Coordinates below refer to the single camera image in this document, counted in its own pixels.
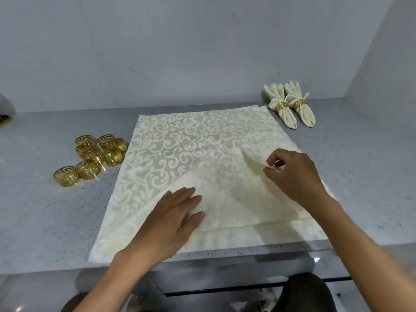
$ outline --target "rolled napkin with gold ring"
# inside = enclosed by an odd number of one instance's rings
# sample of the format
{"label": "rolled napkin with gold ring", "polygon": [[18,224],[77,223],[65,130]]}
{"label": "rolled napkin with gold ring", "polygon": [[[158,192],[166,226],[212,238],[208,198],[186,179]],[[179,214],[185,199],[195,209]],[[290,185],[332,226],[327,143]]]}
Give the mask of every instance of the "rolled napkin with gold ring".
{"label": "rolled napkin with gold ring", "polygon": [[268,108],[278,113],[283,123],[291,129],[297,128],[296,118],[290,110],[289,104],[284,97],[283,84],[264,85],[264,90],[270,98]]}
{"label": "rolled napkin with gold ring", "polygon": [[284,90],[287,95],[286,101],[290,107],[297,112],[300,120],[302,120],[306,126],[313,127],[316,123],[316,119],[309,105],[306,104],[306,98],[308,97],[309,92],[302,96],[299,82],[295,85],[293,81],[286,83],[284,85]]}

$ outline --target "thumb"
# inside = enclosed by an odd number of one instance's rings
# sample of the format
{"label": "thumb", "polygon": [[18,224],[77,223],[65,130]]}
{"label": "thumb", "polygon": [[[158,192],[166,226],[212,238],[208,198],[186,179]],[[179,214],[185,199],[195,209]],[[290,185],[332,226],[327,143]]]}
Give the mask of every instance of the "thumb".
{"label": "thumb", "polygon": [[273,170],[270,167],[265,167],[263,169],[263,172],[267,176],[268,179],[270,179],[273,183],[275,183],[277,186],[279,186],[280,183],[280,172],[277,172]]}
{"label": "thumb", "polygon": [[180,234],[184,237],[185,242],[188,241],[192,232],[201,224],[204,218],[204,212],[195,213],[188,219],[188,221],[186,221],[185,225],[180,228]]}

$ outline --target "speckled stone counter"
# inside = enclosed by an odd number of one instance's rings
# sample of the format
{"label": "speckled stone counter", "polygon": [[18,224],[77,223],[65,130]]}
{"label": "speckled stone counter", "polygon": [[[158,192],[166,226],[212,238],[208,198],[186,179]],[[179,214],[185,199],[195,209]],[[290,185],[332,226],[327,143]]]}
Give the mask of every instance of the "speckled stone counter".
{"label": "speckled stone counter", "polygon": [[[286,128],[315,161],[347,213],[376,242],[415,243],[414,136],[377,126],[342,100],[309,101],[314,128]],[[130,140],[139,115],[250,104],[80,110],[18,114],[0,130],[0,274],[93,267],[87,259],[118,167],[98,180],[61,188],[52,173],[80,159],[74,140],[112,133]],[[175,260],[319,250],[328,241],[177,254]]]}

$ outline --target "person's left arm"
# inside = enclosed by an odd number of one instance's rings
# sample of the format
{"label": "person's left arm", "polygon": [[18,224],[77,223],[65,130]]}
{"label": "person's left arm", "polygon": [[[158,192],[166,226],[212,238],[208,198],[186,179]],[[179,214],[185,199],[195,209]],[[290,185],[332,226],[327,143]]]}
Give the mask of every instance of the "person's left arm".
{"label": "person's left arm", "polygon": [[202,199],[192,197],[194,193],[195,188],[168,191],[75,312],[119,312],[144,274],[156,263],[175,255],[203,220],[202,212],[187,219]]}

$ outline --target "person's right arm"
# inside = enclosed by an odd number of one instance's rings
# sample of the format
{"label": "person's right arm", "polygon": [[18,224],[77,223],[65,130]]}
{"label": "person's right arm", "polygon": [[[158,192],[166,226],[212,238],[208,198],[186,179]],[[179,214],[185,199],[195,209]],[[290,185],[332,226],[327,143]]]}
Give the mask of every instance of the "person's right arm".
{"label": "person's right arm", "polygon": [[284,165],[264,173],[319,223],[373,312],[416,311],[416,284],[327,194],[306,154],[277,149],[267,163]]}

